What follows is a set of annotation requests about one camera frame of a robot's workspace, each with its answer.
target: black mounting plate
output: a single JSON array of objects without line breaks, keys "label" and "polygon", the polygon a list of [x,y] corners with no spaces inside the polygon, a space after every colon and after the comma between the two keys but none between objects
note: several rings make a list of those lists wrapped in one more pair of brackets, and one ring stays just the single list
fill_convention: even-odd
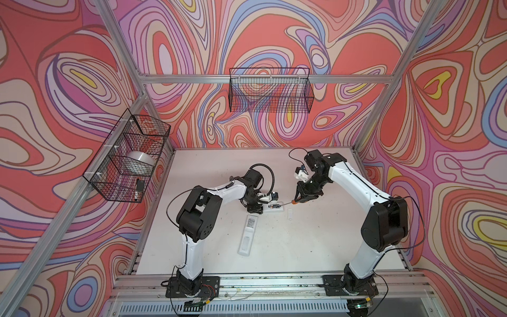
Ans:
[{"label": "black mounting plate", "polygon": [[[203,285],[201,286],[201,291],[199,292],[197,297],[208,298],[211,296],[217,297],[219,295],[220,276],[203,276],[202,277],[202,284]],[[204,286],[204,284],[211,286],[215,290],[215,293],[210,294],[210,289],[207,286]],[[169,284],[167,286],[167,290],[165,291],[165,297],[166,298],[189,298],[182,291],[180,291],[179,282],[178,282],[176,276],[173,276],[169,279]]]},{"label": "black mounting plate", "polygon": [[[338,287],[342,280],[342,274],[340,275],[323,275],[322,281],[324,284],[325,295],[326,296],[350,296],[347,292],[343,290],[342,287]],[[356,296],[377,296],[379,291],[377,289],[377,285],[375,284],[375,280],[373,279],[373,275],[368,281],[368,284],[365,284],[365,289],[359,291],[359,294]]]}]

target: white tabletop surface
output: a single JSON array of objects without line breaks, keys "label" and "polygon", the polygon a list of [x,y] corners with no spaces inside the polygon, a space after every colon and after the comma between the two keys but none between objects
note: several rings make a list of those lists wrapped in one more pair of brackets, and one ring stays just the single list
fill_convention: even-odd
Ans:
[{"label": "white tabletop surface", "polygon": [[[359,172],[350,149],[320,151],[340,153]],[[251,165],[264,163],[275,173],[273,191],[278,192],[279,201],[294,199],[297,183],[294,170],[301,164],[289,158],[288,152],[289,149],[176,151],[136,274],[171,274],[173,265],[182,264],[181,234],[170,223],[165,210],[169,201],[186,189],[196,185],[216,187],[228,182],[229,176],[243,176]],[[303,150],[295,150],[291,155],[304,161]],[[267,192],[271,185],[269,171],[264,167],[255,169],[264,176],[262,192]],[[343,270],[363,240],[360,228],[366,211],[337,184],[326,184],[323,191],[324,196],[316,200],[286,205],[283,212],[259,215],[248,257],[237,253],[248,215],[246,208],[239,200],[223,205],[212,233],[204,242],[204,272]],[[170,206],[169,215],[174,221],[187,197],[187,193],[183,194]],[[293,210],[292,220],[287,217],[289,208]],[[377,266],[380,270],[403,268],[396,252],[386,253]]]}]

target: remote control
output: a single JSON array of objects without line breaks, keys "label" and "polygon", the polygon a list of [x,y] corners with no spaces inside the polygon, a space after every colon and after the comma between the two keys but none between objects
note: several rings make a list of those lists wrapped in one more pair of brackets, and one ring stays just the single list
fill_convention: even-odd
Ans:
[{"label": "remote control", "polygon": [[254,240],[255,228],[257,227],[257,220],[259,217],[254,215],[248,215],[246,217],[245,229],[243,230],[243,237],[239,244],[238,254],[243,256],[250,255],[250,249]]}]

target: black wire mesh basket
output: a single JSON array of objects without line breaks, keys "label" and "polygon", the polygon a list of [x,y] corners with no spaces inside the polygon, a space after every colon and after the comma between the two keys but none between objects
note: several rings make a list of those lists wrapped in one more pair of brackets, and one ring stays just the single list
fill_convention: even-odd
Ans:
[{"label": "black wire mesh basket", "polygon": [[171,126],[151,116],[128,113],[128,122],[104,160],[95,171],[85,172],[83,177],[105,200],[139,203],[169,138]]},{"label": "black wire mesh basket", "polygon": [[231,112],[310,113],[314,100],[307,67],[229,69]]}]

